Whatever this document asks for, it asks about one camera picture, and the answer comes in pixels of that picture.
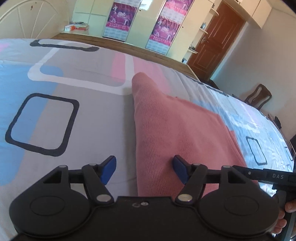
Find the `right hand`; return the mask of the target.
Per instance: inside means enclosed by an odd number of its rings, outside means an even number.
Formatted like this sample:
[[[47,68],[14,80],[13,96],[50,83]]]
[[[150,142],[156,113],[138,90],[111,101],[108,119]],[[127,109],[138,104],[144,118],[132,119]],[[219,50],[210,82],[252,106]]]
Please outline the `right hand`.
[[[277,223],[276,223],[275,227],[273,228],[273,230],[271,231],[271,233],[274,233],[277,235],[277,234],[281,233],[282,229],[287,225],[287,220],[285,219],[285,212],[287,212],[287,213],[296,212],[296,200],[287,202],[285,204],[284,210],[282,208],[280,208]]]

